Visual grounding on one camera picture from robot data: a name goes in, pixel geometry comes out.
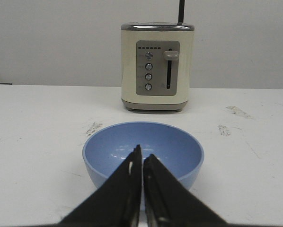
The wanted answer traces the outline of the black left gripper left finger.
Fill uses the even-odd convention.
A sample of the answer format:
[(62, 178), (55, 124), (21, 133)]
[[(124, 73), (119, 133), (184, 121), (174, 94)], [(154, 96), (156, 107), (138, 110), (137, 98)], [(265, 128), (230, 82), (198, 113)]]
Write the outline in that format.
[(59, 227), (136, 227), (142, 193), (140, 145), (92, 195), (64, 217)]

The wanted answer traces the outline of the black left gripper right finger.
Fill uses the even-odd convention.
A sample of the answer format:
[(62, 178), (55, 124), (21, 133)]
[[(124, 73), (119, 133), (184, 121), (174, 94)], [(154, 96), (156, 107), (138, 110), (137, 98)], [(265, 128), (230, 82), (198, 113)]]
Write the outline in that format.
[(192, 195), (151, 154), (143, 164), (145, 212), (149, 227), (226, 227), (228, 223)]

